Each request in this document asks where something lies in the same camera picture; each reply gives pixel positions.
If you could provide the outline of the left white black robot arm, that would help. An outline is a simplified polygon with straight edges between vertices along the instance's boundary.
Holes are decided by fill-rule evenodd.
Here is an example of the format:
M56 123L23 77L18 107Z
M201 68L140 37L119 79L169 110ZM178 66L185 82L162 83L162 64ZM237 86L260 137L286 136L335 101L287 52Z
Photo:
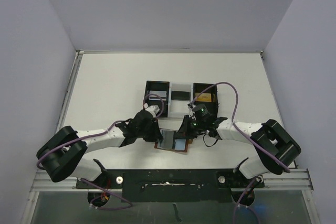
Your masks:
M84 178L96 188L105 185L105 168L97 159L86 159L85 154L110 147L125 147L139 138L146 142L161 140L157 105L138 112L134 118L115 121L106 129L76 131L62 127L36 154L37 168L45 170L53 182L68 177Z

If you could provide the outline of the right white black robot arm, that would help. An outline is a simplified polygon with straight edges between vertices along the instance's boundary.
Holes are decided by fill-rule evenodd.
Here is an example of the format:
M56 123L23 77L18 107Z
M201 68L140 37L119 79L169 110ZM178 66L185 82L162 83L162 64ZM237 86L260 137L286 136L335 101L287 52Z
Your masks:
M271 172L275 175L289 172L289 165L301 154L301 147L276 121L265 123L237 122L226 117L216 117L205 105L192 108L183 117L177 135L194 139L208 135L216 140L233 140L251 144L257 156L245 158L237 165L234 182L241 187L251 183L253 177Z

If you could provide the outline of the black white three-bin tray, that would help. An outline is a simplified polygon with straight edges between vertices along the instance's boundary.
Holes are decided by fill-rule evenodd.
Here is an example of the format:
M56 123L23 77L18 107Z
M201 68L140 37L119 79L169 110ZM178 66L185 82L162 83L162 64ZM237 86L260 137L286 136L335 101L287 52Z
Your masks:
M182 119L189 114L188 104L204 104L208 111L218 114L217 87L208 88L208 83L178 83L168 81L150 81L145 85L145 103L149 106L157 105L162 114L160 118Z

